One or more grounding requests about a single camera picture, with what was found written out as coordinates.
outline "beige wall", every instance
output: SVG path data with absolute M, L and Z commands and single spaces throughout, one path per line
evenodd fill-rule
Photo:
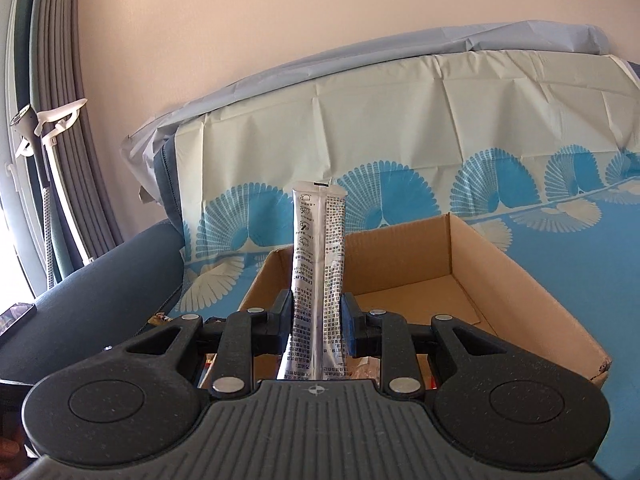
M 79 0 L 84 90 L 125 238 L 163 218 L 142 205 L 122 139 L 152 115 L 328 48 L 443 25 L 593 23 L 640 60 L 640 0 Z

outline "cardboard box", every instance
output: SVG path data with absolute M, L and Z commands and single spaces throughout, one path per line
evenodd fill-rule
M 517 263 L 455 216 L 347 235 L 343 291 L 362 310 L 384 308 L 410 323 L 450 314 L 602 386 L 611 359 L 589 333 Z M 291 284 L 292 248 L 273 251 L 240 309 L 270 308 Z M 418 359 L 429 384 L 426 359 Z M 254 360 L 256 380 L 274 378 L 278 359 Z

